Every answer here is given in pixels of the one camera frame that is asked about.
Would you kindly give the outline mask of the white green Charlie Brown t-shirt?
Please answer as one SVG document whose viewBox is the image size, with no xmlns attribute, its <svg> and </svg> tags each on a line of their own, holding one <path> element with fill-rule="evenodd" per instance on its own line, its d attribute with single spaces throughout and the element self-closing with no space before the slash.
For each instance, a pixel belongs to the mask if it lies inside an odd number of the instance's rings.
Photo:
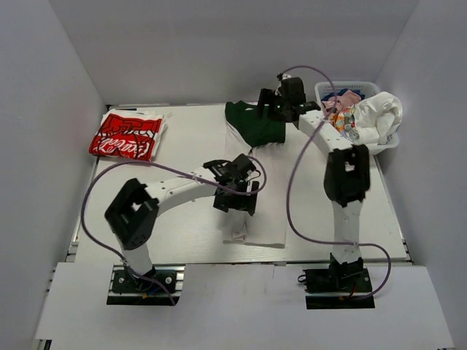
<svg viewBox="0 0 467 350">
<path fill-rule="evenodd" d="M 266 171 L 258 179 L 266 187 L 258 194 L 255 213 L 220 211 L 217 228 L 225 244 L 285 248 L 287 219 L 285 197 L 290 168 L 285 144 L 285 124 L 258 118 L 256 106 L 244 101 L 225 104 L 226 160 L 239 154 L 258 159 Z"/>
</svg>

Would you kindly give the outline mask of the pink orange print t-shirt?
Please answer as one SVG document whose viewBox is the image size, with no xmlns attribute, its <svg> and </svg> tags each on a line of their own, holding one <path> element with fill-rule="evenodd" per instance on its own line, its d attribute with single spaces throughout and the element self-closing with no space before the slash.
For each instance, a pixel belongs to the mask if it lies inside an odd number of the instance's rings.
<svg viewBox="0 0 467 350">
<path fill-rule="evenodd" d="M 347 91 L 343 96 L 339 93 L 326 96 L 321 104 L 326 113 L 329 113 L 330 123 L 346 139 L 357 144 L 360 141 L 360 135 L 355 127 L 355 110 L 358 103 L 362 100 L 360 96 L 352 91 Z"/>
</svg>

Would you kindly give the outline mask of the white colourful print t-shirt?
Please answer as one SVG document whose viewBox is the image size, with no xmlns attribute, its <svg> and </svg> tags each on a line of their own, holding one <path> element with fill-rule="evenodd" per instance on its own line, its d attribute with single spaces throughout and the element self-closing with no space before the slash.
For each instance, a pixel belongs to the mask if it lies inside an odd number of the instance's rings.
<svg viewBox="0 0 467 350">
<path fill-rule="evenodd" d="M 355 127 L 360 135 L 357 145 L 386 144 L 387 136 L 397 131 L 402 119 L 403 107 L 394 95 L 383 91 L 363 99 L 355 110 Z"/>
</svg>

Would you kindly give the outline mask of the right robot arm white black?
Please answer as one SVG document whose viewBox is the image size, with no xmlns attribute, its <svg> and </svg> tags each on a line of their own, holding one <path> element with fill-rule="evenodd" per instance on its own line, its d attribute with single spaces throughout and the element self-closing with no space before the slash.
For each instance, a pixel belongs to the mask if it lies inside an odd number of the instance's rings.
<svg viewBox="0 0 467 350">
<path fill-rule="evenodd" d="M 363 270 L 360 213 L 370 188 L 369 150 L 344 138 L 330 123 L 329 115 L 306 100 L 300 78 L 279 74 L 277 79 L 276 90 L 260 91 L 257 115 L 294 124 L 309 137 L 307 143 L 315 144 L 326 156 L 323 186 L 333 207 L 334 240 L 326 242 L 333 247 L 331 264 L 357 273 Z"/>
</svg>

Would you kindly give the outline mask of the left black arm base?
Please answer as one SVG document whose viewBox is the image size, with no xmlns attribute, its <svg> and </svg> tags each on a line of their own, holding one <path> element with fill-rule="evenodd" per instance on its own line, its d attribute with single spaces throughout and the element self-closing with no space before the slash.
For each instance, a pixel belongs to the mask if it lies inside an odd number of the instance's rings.
<svg viewBox="0 0 467 350">
<path fill-rule="evenodd" d="M 185 268 L 156 266 L 155 279 L 170 292 L 171 298 L 157 284 L 132 276 L 122 265 L 113 267 L 107 293 L 109 306 L 175 306 L 181 296 Z"/>
</svg>

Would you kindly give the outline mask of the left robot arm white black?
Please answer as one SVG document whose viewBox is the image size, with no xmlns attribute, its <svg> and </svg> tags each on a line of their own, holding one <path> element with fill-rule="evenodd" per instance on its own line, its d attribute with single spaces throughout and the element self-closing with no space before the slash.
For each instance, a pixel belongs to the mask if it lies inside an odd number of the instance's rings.
<svg viewBox="0 0 467 350">
<path fill-rule="evenodd" d="M 147 241 L 155 221 L 199 198 L 213 197 L 213 207 L 227 214 L 227 223 L 234 230 L 241 230 L 246 217 L 255 213 L 260 182 L 252 175 L 257 171 L 252 160 L 240 154 L 234 160 L 211 160 L 189 174 L 160 182 L 129 179 L 104 214 L 126 264 L 135 274 L 150 277 L 154 267 Z"/>
</svg>

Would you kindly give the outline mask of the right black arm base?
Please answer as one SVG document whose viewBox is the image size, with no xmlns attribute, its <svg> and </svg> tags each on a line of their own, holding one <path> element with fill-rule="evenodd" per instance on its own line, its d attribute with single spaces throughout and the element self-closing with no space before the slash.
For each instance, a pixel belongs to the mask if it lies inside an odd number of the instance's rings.
<svg viewBox="0 0 467 350">
<path fill-rule="evenodd" d="M 304 286 L 307 310 L 373 309 L 374 297 L 368 269 L 339 281 L 329 268 L 303 270 L 297 282 Z"/>
</svg>

